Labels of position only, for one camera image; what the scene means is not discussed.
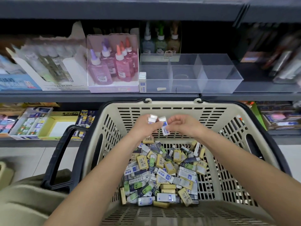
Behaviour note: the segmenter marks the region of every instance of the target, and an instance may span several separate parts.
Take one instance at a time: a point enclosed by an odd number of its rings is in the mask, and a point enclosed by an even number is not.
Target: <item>pile of erasers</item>
[[[149,123],[156,120],[156,115],[151,114],[148,118]],[[159,120],[167,125],[165,117]],[[196,140],[189,149],[184,146],[176,149],[172,145],[166,150],[152,136],[146,138],[133,151],[124,171],[123,187],[120,189],[122,204],[161,208],[168,208],[171,203],[184,203],[186,206],[199,204],[197,174],[206,174],[204,154],[204,146]]]

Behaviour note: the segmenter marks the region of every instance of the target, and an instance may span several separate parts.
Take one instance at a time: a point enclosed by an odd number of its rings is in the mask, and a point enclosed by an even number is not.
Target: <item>green bottle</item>
[[[156,42],[155,42],[155,53],[157,53],[157,54],[164,54],[164,52],[167,49],[167,42],[164,39],[163,29],[164,29],[164,26],[160,25],[158,38],[156,39]]]

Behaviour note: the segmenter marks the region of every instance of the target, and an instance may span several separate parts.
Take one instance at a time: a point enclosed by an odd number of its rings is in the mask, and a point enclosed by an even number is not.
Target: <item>pink glue bottle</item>
[[[124,58],[124,55],[121,53],[121,49],[119,45],[117,45],[117,53],[115,57],[116,57],[116,66],[117,66],[117,77],[121,81],[130,82],[132,80],[130,64]]]
[[[120,48],[121,48],[121,52],[124,56],[124,58],[129,62],[130,64],[130,72],[131,72],[131,76],[133,77],[135,75],[135,72],[134,72],[134,68],[133,68],[133,60],[132,58],[130,57],[130,55],[128,54],[127,50],[124,48],[124,45],[123,45],[123,42],[120,41]]]
[[[109,85],[113,83],[108,66],[100,61],[99,57],[95,55],[93,49],[91,52],[91,60],[88,62],[88,70],[95,83],[99,85]]]
[[[117,67],[116,67],[116,59],[113,54],[111,54],[110,50],[107,48],[104,42],[101,43],[102,45],[102,56],[100,58],[101,61],[104,61],[105,64],[108,66],[109,71],[111,73],[111,77],[114,78],[117,76]]]
[[[131,47],[129,38],[126,38],[126,51],[130,55],[130,57],[133,60],[133,68],[134,68],[134,74],[138,72],[138,54],[137,52],[133,51],[133,48]]]

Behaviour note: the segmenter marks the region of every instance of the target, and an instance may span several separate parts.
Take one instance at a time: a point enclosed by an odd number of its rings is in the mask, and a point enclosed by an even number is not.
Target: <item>white floor tile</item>
[[[301,145],[279,145],[288,162],[293,178],[301,182]]]
[[[52,157],[52,154],[54,152],[54,147],[47,147],[41,157],[41,160],[36,168],[36,171],[34,172],[35,175],[44,174],[46,172],[46,169],[48,167],[49,161]],[[62,169],[69,169],[72,171],[73,163],[77,154],[78,147],[67,147],[66,151],[63,155],[62,161],[59,166],[59,170]]]
[[[0,161],[15,171],[12,182],[33,176],[45,148],[0,148]]]

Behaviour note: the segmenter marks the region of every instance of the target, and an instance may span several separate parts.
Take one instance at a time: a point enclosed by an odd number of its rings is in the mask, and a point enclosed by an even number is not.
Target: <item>black basket handle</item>
[[[68,182],[65,182],[65,183],[54,185],[54,181],[55,181],[55,177],[58,172],[58,167],[59,167],[61,160],[63,158],[63,155],[65,153],[65,150],[66,150],[66,148],[71,140],[71,137],[73,136],[73,133],[75,131],[87,132],[88,129],[81,127],[81,126],[77,126],[77,125],[70,125],[66,129],[62,138],[59,140],[59,142],[55,148],[55,151],[53,152],[53,155],[50,159],[45,176],[43,178],[41,187],[48,189],[48,190],[59,190],[59,189],[70,190],[70,188],[71,188],[70,186],[73,184],[72,176],[71,176],[71,180]]]

